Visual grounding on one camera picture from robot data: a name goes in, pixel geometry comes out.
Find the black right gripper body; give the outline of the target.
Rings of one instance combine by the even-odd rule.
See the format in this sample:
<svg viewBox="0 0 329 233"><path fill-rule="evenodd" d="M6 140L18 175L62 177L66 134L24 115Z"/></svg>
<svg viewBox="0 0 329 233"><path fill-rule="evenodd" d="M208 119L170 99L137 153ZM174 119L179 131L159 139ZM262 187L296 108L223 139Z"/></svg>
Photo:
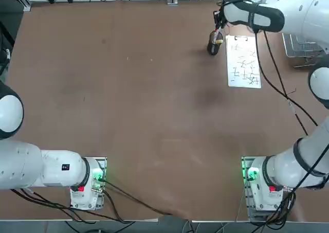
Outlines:
<svg viewBox="0 0 329 233"><path fill-rule="evenodd" d="M223 10L213 11L215 29L223 29L227 24L227 20Z"/></svg>

